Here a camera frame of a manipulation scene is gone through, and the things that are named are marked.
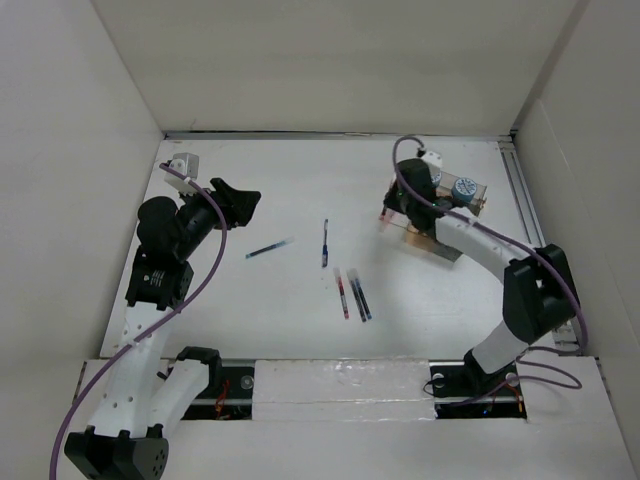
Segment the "blue ballpoint pen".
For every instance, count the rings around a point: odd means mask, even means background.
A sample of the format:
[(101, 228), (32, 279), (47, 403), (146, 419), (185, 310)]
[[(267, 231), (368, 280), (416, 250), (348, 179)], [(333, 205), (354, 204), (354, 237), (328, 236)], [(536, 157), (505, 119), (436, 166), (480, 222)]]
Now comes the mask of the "blue ballpoint pen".
[(328, 218), (324, 219), (323, 222), (323, 241), (322, 241), (322, 255), (321, 255), (321, 267), (324, 269), (328, 266), (328, 226), (329, 220)]

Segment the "dark blue gel pen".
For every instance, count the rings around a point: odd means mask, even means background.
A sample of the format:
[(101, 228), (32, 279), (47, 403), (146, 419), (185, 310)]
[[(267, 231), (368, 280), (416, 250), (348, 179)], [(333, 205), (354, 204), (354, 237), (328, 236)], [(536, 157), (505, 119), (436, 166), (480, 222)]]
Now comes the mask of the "dark blue gel pen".
[(364, 296), (358, 273), (355, 268), (352, 268), (347, 272), (347, 275), (358, 305), (361, 321), (367, 322), (372, 319), (372, 314)]

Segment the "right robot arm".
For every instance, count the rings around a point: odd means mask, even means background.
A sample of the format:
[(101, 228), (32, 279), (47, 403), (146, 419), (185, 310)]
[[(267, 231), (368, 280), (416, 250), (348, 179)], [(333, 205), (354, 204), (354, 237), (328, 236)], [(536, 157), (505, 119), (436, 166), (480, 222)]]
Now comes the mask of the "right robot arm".
[(478, 396), (579, 312), (560, 247), (482, 224), (420, 159), (270, 162), (245, 186), (262, 197), (229, 232), (209, 308), (227, 356), (451, 357), (442, 386)]

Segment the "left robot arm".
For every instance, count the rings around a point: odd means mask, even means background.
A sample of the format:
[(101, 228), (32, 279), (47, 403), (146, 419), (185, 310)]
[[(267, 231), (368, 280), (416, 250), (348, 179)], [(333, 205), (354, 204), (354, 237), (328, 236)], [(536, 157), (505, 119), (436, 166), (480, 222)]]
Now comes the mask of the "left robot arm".
[(166, 196), (138, 209), (136, 250), (125, 295), (119, 351), (100, 370), (107, 385), (82, 432), (63, 442), (65, 456), (88, 479), (159, 479), (165, 472), (168, 438), (198, 395), (222, 387), (217, 350), (186, 347), (166, 380), (157, 373), (172, 319), (197, 295), (188, 259), (213, 230), (246, 226), (261, 199), (220, 178), (208, 189), (179, 179), (181, 205)]

